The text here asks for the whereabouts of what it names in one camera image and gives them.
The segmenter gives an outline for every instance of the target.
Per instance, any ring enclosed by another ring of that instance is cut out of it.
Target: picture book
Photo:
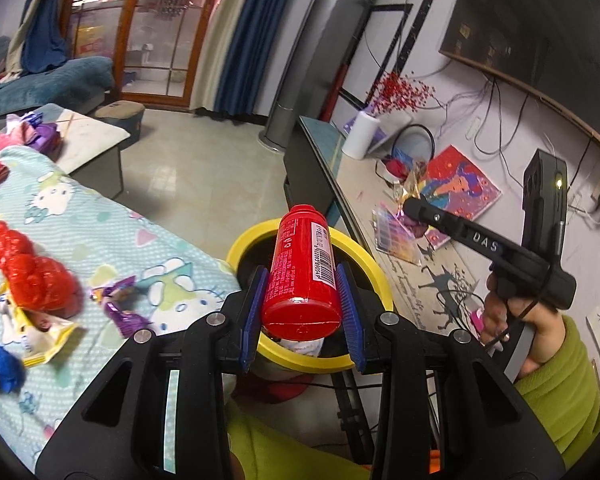
[[[419,192],[431,205],[472,221],[502,194],[474,163],[453,146],[429,162],[427,173],[419,184]],[[433,228],[429,228],[425,236],[434,249],[449,239]]]

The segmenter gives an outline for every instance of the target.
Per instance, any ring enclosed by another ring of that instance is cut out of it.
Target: red plush toy
[[[33,254],[33,244],[26,235],[0,221],[0,270],[4,270],[6,260],[16,254]]]
[[[52,258],[17,254],[4,264],[13,300],[27,310],[64,308],[75,292],[75,280]]]
[[[49,311],[68,306],[76,282],[65,267],[33,254],[26,235],[0,221],[0,270],[8,281],[13,300],[27,310]]]

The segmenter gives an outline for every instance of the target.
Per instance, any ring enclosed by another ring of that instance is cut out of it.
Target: blue curtain
[[[24,12],[31,0],[26,0]],[[58,22],[58,0],[41,0],[22,50],[24,73],[39,74],[67,62],[66,44]]]
[[[252,114],[287,0],[246,0],[224,61],[215,111]]]

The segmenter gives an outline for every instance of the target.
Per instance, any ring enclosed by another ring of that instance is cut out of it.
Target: bed
[[[150,319],[159,335],[219,310],[239,287],[225,262],[80,186],[43,155],[17,146],[2,150],[0,161],[10,168],[0,185],[0,220],[31,238],[38,254],[62,262],[82,290],[82,310],[72,318],[80,325],[78,333],[51,362],[28,368],[19,392],[0,394],[0,435],[33,470],[62,418],[123,343],[100,307],[88,299],[90,288],[137,276],[140,293],[125,308]],[[0,316],[0,344],[2,333]],[[22,353],[17,342],[4,347]],[[232,388],[232,379],[225,378],[225,391]],[[174,374],[167,402],[167,470],[173,470],[176,384]]]

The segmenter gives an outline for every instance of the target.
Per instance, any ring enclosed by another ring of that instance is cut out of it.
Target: hand
[[[482,322],[484,330],[480,334],[480,341],[489,343],[507,329],[507,306],[496,295],[498,279],[494,274],[487,280],[489,293],[484,300],[484,314]],[[522,314],[523,310],[532,302],[528,298],[511,298],[508,301],[509,310],[514,316]],[[551,359],[564,343],[566,330],[562,316],[554,309],[538,303],[526,314],[524,321],[536,326],[536,336],[531,345],[528,357],[520,369],[518,379],[528,376],[538,370],[545,362]]]

